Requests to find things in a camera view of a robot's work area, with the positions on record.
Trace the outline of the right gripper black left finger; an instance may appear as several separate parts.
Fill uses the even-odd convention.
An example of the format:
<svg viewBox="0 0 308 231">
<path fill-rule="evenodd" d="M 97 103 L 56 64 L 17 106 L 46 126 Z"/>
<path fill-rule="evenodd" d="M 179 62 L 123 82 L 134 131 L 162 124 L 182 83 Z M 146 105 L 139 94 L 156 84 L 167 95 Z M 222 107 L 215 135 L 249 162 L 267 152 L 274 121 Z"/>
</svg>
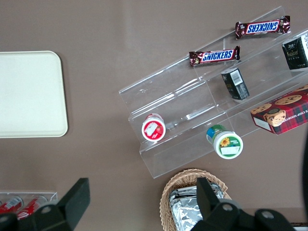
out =
<svg viewBox="0 0 308 231">
<path fill-rule="evenodd" d="M 73 231 L 90 204 L 90 183 L 80 178 L 56 204 L 41 207 L 31 216 L 34 231 Z"/>
</svg>

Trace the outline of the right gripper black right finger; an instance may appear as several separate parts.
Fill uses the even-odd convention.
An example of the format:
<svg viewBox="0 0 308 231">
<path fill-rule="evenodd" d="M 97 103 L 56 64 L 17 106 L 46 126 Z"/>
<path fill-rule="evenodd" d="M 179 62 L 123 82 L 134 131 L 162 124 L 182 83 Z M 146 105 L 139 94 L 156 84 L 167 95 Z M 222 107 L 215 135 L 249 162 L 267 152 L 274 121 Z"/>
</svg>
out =
<svg viewBox="0 0 308 231">
<path fill-rule="evenodd" d="M 198 178 L 197 204 L 203 219 L 193 231 L 239 231 L 239 208 L 231 200 L 218 199 L 206 178 Z"/>
</svg>

